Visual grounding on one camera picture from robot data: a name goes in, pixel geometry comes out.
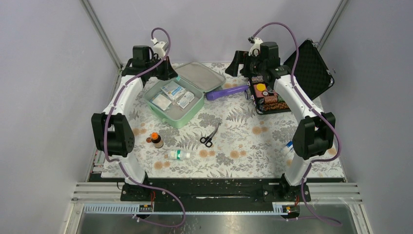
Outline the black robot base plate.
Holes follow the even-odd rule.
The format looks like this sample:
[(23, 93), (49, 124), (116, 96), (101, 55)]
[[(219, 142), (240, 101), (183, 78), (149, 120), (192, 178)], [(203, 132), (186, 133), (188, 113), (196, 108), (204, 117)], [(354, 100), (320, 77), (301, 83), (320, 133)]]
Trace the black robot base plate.
[(309, 188), (279, 178), (149, 178), (124, 184), (121, 201), (148, 202), (156, 212), (269, 212), (274, 202), (311, 201)]

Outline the black scissors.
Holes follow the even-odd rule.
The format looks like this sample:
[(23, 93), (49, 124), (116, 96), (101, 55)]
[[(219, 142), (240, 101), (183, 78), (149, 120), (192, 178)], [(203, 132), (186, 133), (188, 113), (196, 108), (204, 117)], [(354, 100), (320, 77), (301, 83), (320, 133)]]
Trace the black scissors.
[(203, 137), (201, 137), (201, 138), (200, 138), (200, 143), (203, 144), (203, 145), (205, 145), (206, 147), (210, 148), (210, 147), (213, 145), (212, 139), (213, 139), (213, 137), (216, 135), (216, 133), (218, 132), (218, 129), (219, 129), (219, 127), (221, 126), (221, 124), (222, 124), (222, 123), (219, 122), (219, 123), (217, 124), (217, 126), (215, 127), (214, 131), (213, 131), (211, 134), (209, 134), (208, 136), (203, 136)]

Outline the white bottle green label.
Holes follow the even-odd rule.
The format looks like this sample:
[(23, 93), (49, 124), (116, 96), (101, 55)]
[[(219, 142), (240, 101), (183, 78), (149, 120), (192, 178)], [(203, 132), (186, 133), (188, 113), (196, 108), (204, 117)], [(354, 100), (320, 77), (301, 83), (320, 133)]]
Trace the white bottle green label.
[(170, 150), (168, 152), (168, 159), (173, 160), (185, 160), (189, 159), (191, 156), (190, 152), (183, 151), (183, 150)]

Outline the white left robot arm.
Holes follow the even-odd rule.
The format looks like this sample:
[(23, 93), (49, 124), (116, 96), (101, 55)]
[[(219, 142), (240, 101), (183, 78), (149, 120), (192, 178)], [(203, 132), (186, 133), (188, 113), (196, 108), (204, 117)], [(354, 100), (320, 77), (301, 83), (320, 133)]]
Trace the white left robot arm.
[(156, 43), (150, 46), (134, 46), (130, 58), (121, 72), (121, 81), (109, 105), (91, 117), (94, 141), (107, 162), (115, 162), (121, 169), (126, 183), (134, 185), (132, 194), (146, 200), (151, 194), (150, 185), (144, 183), (147, 176), (136, 157), (131, 156), (135, 137), (130, 125), (129, 113), (135, 97), (143, 90), (150, 78), (170, 80), (177, 77), (169, 60), (169, 45)]

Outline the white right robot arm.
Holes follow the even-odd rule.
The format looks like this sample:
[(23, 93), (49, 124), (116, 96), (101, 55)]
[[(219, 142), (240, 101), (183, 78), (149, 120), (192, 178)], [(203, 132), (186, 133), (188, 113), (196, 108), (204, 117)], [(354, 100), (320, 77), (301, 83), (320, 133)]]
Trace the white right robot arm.
[(298, 185), (305, 182), (310, 164), (318, 160), (333, 145), (335, 116), (324, 113), (299, 86), (293, 71), (281, 65), (275, 42), (255, 43), (249, 51), (235, 52), (225, 73), (236, 77), (262, 77), (268, 91), (279, 95), (295, 116), (298, 126), (292, 138), (292, 164), (283, 175), (286, 182), (279, 188), (281, 198), (293, 200)]

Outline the brown bottle orange cap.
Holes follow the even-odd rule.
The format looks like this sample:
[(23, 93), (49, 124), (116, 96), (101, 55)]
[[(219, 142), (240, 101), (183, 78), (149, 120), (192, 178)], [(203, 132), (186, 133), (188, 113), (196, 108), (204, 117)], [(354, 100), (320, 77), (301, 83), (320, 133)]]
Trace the brown bottle orange cap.
[(159, 149), (164, 146), (164, 142), (158, 133), (153, 132), (150, 137), (151, 137), (151, 142), (155, 148)]

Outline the white gauze packet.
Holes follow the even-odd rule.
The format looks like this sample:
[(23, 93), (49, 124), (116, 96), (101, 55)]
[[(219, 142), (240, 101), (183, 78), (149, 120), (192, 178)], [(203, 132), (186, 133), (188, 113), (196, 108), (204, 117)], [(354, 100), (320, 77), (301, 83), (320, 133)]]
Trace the white gauze packet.
[(172, 101), (163, 94), (156, 94), (150, 102), (162, 111), (167, 110), (172, 104)]

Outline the mint green medicine case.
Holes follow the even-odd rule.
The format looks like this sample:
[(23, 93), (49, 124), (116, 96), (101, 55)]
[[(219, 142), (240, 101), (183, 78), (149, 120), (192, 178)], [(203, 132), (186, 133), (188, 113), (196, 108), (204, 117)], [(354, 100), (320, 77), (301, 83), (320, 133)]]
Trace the mint green medicine case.
[(223, 85), (226, 78), (198, 62), (180, 65), (175, 71), (177, 77), (158, 81), (144, 99), (155, 116), (179, 129), (201, 110), (204, 95)]

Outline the blue white wipes packet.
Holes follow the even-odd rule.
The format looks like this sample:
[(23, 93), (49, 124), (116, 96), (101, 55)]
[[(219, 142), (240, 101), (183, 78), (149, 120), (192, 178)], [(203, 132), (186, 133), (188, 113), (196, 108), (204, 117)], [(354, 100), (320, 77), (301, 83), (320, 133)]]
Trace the blue white wipes packet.
[(175, 81), (171, 81), (162, 86), (161, 91), (166, 94), (170, 100), (176, 100), (186, 93), (186, 89)]

